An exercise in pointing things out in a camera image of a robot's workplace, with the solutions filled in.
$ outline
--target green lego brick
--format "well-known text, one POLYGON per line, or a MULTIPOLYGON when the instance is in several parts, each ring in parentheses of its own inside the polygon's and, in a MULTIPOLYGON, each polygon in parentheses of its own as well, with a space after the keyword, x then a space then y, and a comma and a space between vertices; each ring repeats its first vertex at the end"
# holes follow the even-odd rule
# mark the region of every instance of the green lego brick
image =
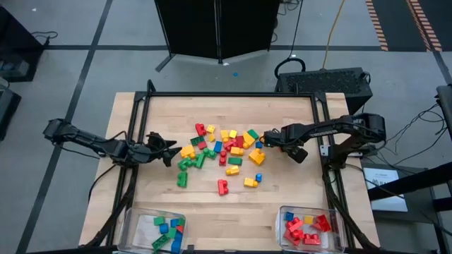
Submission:
POLYGON ((240 158, 236 158, 236 157, 230 157, 229 159, 227 159, 227 163, 232 164, 232 165, 242 165, 242 161, 243 159, 240 158))
POLYGON ((196 155, 195 167, 201 169, 203 167, 205 158, 206 156, 203 153, 196 155))
POLYGON ((176 237, 176 232, 177 232, 176 228, 169 228, 169 232, 167 234, 168 238, 174 239, 176 237))
POLYGON ((217 157, 217 153, 208 149, 207 147, 204 148, 203 153, 205 156, 211 158, 211 159, 215 159, 217 157))
POLYGON ((163 247, 169 241, 170 241, 170 239, 168 238, 168 236, 162 235, 161 237, 159 237, 159 239, 157 239, 157 240, 155 240, 155 242, 153 242, 153 249, 159 250, 159 249, 161 249, 161 247, 163 247))
POLYGON ((199 143, 201 143, 203 141, 204 141, 204 137, 203 136, 199 136, 199 137, 190 139, 190 142, 191 142, 192 145, 198 145, 199 143))
POLYGON ((159 216, 154 218, 154 225, 158 226, 165 223, 165 218, 163 216, 159 216))
POLYGON ((186 172, 180 172, 178 175, 177 175, 177 178, 178 178, 178 180, 177 180, 177 185, 179 186, 179 187, 182 187, 182 188, 186 188, 186 181, 187 181, 187 179, 188 179, 188 174, 186 173, 186 172))
POLYGON ((253 129, 248 131, 248 134, 253 137, 254 139, 258 139, 259 135, 257 135, 256 131, 254 131, 253 129))

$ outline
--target blue lego brick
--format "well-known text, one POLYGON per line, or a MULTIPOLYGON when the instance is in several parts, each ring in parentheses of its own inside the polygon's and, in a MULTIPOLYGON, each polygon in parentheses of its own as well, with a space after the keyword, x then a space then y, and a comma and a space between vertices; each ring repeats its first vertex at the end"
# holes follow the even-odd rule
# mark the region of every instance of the blue lego brick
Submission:
POLYGON ((257 181, 258 183, 262 182, 262 174, 261 174, 261 173, 256 174, 256 181, 257 181))
POLYGON ((161 224, 159 227, 160 227, 160 233, 161 234, 166 234, 170 230, 168 228, 168 223, 161 224))
POLYGON ((217 141, 216 143, 215 143, 215 147, 213 148, 213 150, 215 151, 215 152, 221 152, 221 147, 223 146, 223 143, 222 142, 220 142, 220 141, 217 141))
POLYGON ((176 227, 178 222, 179 222, 179 219, 171 219, 171 221, 170 221, 171 227, 176 227))
POLYGON ((294 219, 294 214, 292 214, 291 212, 286 212, 284 219, 287 220, 288 222, 291 222, 294 219))

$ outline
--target toy block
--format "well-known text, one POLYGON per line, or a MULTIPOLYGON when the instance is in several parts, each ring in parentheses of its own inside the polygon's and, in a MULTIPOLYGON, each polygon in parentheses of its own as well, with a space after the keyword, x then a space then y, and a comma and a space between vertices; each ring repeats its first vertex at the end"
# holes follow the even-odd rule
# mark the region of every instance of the toy block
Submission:
POLYGON ((232 164, 232 165, 239 165, 241 166, 243 162, 243 159, 240 158, 229 158, 227 159, 227 163, 232 164))
POLYGON ((248 134, 253 137, 254 139, 258 139, 259 135, 256 133, 256 131, 254 131, 253 129, 248 131, 248 134))
POLYGON ((305 234, 304 235, 304 244, 307 245, 320 245, 320 239, 318 234, 305 234))
POLYGON ((298 246, 299 243, 301 243, 301 239, 295 240, 291 235, 290 231, 286 230, 284 233, 284 238, 286 238, 289 242, 291 242, 293 245, 298 246))
POLYGON ((207 126, 207 132, 213 133, 214 131, 215 131, 215 127, 214 127, 213 125, 209 124, 209 125, 207 126))
POLYGON ((179 187, 182 187, 182 188, 186 188, 186 180, 187 180, 187 176, 188 176, 188 174, 184 171, 184 172, 180 172, 178 175, 177 175, 177 178, 178 178, 178 180, 177 180, 177 185, 179 186, 179 187))
POLYGON ((215 141, 215 134, 209 134, 208 139, 209 139, 209 142, 215 141))
POLYGON ((164 223, 165 223, 165 218, 163 216, 154 218, 154 226, 159 226, 164 223))
POLYGON ((196 155, 195 155, 195 149, 193 148, 193 145, 187 145, 186 147, 182 148, 181 156, 183 159, 185 159, 187 157, 194 159, 196 155))
POLYGON ((223 147, 223 143, 221 141, 217 141, 215 143, 215 147, 213 148, 213 150, 215 152, 221 152, 221 148, 223 147))
POLYGON ((314 216, 307 215, 304 217, 304 223, 306 223, 308 225, 311 225, 313 221, 314 221, 314 216))
POLYGON ((207 147, 204 148, 203 154, 211 159, 215 159, 217 157, 217 153, 208 149, 207 147))
POLYGON ((254 162, 255 165, 260 166, 266 158, 266 154, 261 152, 261 149, 256 148, 248 155, 248 158, 254 162))
POLYGON ((207 143, 206 143, 205 141, 199 142, 199 143, 198 143, 198 148, 199 148, 200 150, 202 150, 202 149, 204 149, 204 148, 206 148, 206 147, 207 147, 207 143))
POLYGON ((291 222, 294 219, 294 214, 291 212, 286 212, 284 215, 284 220, 291 222))
POLYGON ((163 247, 168 241, 170 241, 168 236, 162 235, 161 237, 159 237, 159 239, 157 239, 157 240, 155 240, 155 242, 153 242, 153 249, 154 250, 161 249, 161 247, 163 247))
POLYGON ((248 149, 253 145, 254 141, 256 141, 253 137, 251 137, 248 133, 243 133, 243 148, 248 149))
POLYGON ((237 166, 237 165, 232 166, 226 170, 226 174, 228 176, 235 176, 235 175, 238 175, 239 173, 240 173, 240 169, 239 169, 239 166, 237 166))
POLYGON ((218 180, 218 194, 220 195, 226 195, 229 193, 229 190, 227 189, 227 181, 226 180, 218 180))
POLYGON ((246 186, 246 187, 253 187, 253 188, 255 188, 255 187, 257 187, 258 182, 256 180, 254 180, 254 179, 246 177, 245 181, 243 182, 243 185, 246 186))
POLYGON ((244 153, 243 148, 231 147, 231 155, 242 156, 244 153))
POLYGON ((226 165, 226 156, 227 156, 226 151, 221 151, 220 152, 220 161, 218 162, 218 164, 220 166, 225 166, 226 165))
POLYGON ((235 138, 235 137, 237 137, 237 131, 231 130, 231 131, 229 132, 229 137, 230 137, 230 138, 235 138))
POLYGON ((171 225, 171 227, 174 227, 174 228, 177 226, 177 223, 179 223, 179 219, 171 219, 169 221, 169 224, 171 225))
POLYGON ((229 133, 225 130, 221 131, 221 141, 223 141, 224 143, 229 141, 229 133))
POLYGON ((257 181, 258 183, 262 182, 262 174, 261 174, 261 173, 256 174, 256 181, 257 181))
POLYGON ((204 159, 206 156, 204 154, 196 155, 195 167, 201 169, 204 164, 204 159))
POLYGON ((328 220, 326 219, 325 215, 317 216, 317 223, 320 224, 320 227, 322 228, 323 232, 328 232, 331 230, 331 226, 328 223, 328 220))
POLYGON ((161 234, 166 234, 166 233, 168 233, 168 223, 164 223, 164 224, 161 224, 160 226, 159 226, 159 228, 160 228, 160 233, 161 234))
POLYGON ((195 124, 196 132, 198 135, 205 135, 207 133, 206 129, 204 128, 204 125, 202 123, 195 124))
POLYGON ((237 136, 235 140, 237 140, 237 147, 243 148, 244 142, 243 136, 237 136))

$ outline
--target lego brick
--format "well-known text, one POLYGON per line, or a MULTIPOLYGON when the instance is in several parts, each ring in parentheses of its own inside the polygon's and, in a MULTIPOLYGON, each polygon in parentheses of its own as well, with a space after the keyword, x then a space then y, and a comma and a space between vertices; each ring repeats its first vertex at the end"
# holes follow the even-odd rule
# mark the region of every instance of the lego brick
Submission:
POLYGON ((203 153, 196 155, 195 167, 201 169, 203 167, 205 158, 206 156, 203 153))
POLYGON ((182 148, 181 156, 183 159, 185 159, 187 157, 194 159, 196 155, 195 155, 195 149, 193 148, 193 145, 187 145, 186 147, 182 148))
POLYGON ((246 177, 245 181, 243 182, 243 185, 246 186, 246 187, 255 188, 255 187, 257 187, 258 182, 256 180, 254 180, 254 179, 246 177))
POLYGON ((229 133, 226 130, 221 131, 221 141, 224 143, 229 141, 229 133))
POLYGON ((237 140, 237 147, 243 148, 244 142, 243 136, 237 136, 235 140, 237 140))
POLYGON ((227 157, 226 151, 221 151, 220 152, 220 161, 218 162, 218 164, 220 166, 225 166, 226 165, 226 157, 227 157))
POLYGON ((231 130, 231 131, 229 132, 229 137, 230 137, 230 138, 235 138, 235 137, 237 137, 237 131, 231 130))
POLYGON ((223 147, 223 143, 221 141, 217 141, 215 143, 215 147, 213 148, 213 150, 215 152, 221 152, 221 148, 223 147))
POLYGON ((198 145, 199 143, 204 141, 204 137, 203 136, 198 136, 196 138, 192 138, 190 139, 191 145, 198 145))
POLYGON ((254 162, 255 165, 260 166, 266 158, 266 154, 261 152, 261 149, 256 148, 253 152, 249 153, 248 158, 254 162))
POLYGON ((182 188, 186 188, 186 181, 187 181, 187 178, 188 178, 188 174, 184 171, 184 172, 180 172, 178 175, 177 175, 177 182, 176 182, 176 184, 179 186, 179 187, 182 187, 182 188))
POLYGON ((261 173, 256 174, 256 181, 258 183, 262 182, 262 174, 261 173))
POLYGON ((164 224, 164 223, 165 223, 165 218, 163 216, 159 216, 159 217, 154 218, 154 225, 155 226, 159 226, 159 225, 164 224))
POLYGON ((179 219, 171 219, 170 221, 169 221, 169 224, 171 225, 171 227, 176 227, 177 226, 177 223, 179 222, 179 219))
POLYGON ((312 235, 305 234, 303 243, 307 244, 307 245, 320 245, 319 235, 318 234, 312 234, 312 235))
POLYGON ((168 233, 168 231, 169 231, 168 223, 161 224, 161 225, 159 226, 159 228, 160 228, 160 233, 161 233, 161 234, 166 234, 166 233, 168 233))
POLYGON ((214 127, 213 125, 209 124, 209 125, 207 126, 207 132, 213 133, 214 131, 215 131, 215 127, 214 127))
POLYGON ((328 220, 326 219, 325 215, 317 216, 317 223, 320 224, 320 227, 322 228, 323 232, 328 232, 331 230, 331 226, 328 223, 328 220))
POLYGON ((226 170, 226 174, 228 176, 235 176, 235 175, 238 175, 239 173, 240 173, 240 169, 239 169, 239 166, 237 166, 237 165, 232 166, 226 170))
POLYGON ((254 139, 258 139, 259 135, 256 133, 256 131, 254 131, 253 129, 248 131, 248 134, 253 137, 254 139))
POLYGON ((195 124, 196 132, 198 135, 205 135, 207 134, 206 129, 204 128, 204 125, 202 123, 195 124))
POLYGON ((304 223, 306 223, 308 225, 311 225, 313 221, 314 221, 314 216, 307 215, 304 217, 304 223))
POLYGON ((229 193, 229 190, 227 189, 227 181, 226 180, 218 180, 218 194, 220 195, 226 195, 229 193))
POLYGON ((227 159, 227 163, 232 164, 232 165, 239 165, 241 166, 243 162, 243 159, 241 158, 229 158, 227 159))
POLYGON ((155 240, 155 242, 153 242, 153 249, 154 250, 161 249, 161 247, 163 247, 168 241, 170 241, 168 236, 162 235, 161 237, 159 237, 159 239, 157 239, 157 240, 155 240))
POLYGON ((294 219, 294 214, 291 212, 286 212, 284 215, 284 220, 291 222, 294 219))
POLYGON ((209 134, 208 140, 209 142, 215 141, 215 134, 209 134))
POLYGON ((204 148, 206 148, 206 147, 207 147, 207 143, 206 143, 205 141, 199 142, 199 143, 198 143, 198 148, 199 148, 200 150, 202 150, 202 149, 204 149, 204 148))

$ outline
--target red lego brick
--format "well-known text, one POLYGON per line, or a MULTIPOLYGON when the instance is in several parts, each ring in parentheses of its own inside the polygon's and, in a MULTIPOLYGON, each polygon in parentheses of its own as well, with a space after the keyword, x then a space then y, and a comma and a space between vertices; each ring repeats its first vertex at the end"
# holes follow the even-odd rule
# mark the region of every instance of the red lego brick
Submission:
POLYGON ((325 215, 317 216, 317 223, 320 224, 320 227, 323 232, 328 232, 331 230, 331 226, 328 223, 328 220, 326 219, 325 215))
POLYGON ((198 133, 198 135, 206 135, 207 134, 207 131, 204 128, 204 125, 202 123, 195 124, 195 128, 196 128, 196 132, 198 133))
POLYGON ((229 193, 229 190, 227 189, 227 181, 226 180, 218 180, 218 193, 220 195, 226 195, 229 193))
POLYGON ((225 166, 226 165, 226 156, 227 156, 226 151, 221 151, 220 152, 220 162, 219 162, 220 166, 225 166))
POLYGON ((304 244, 307 245, 320 245, 320 239, 318 234, 305 234, 304 235, 304 244))
POLYGON ((299 243, 301 243, 302 241, 301 239, 298 240, 293 239, 293 237, 290 235, 289 229, 285 231, 284 237, 295 246, 298 246, 299 243))
POLYGON ((207 143, 205 141, 199 142, 198 143, 198 147, 199 147, 200 150, 202 150, 202 149, 207 147, 207 143))

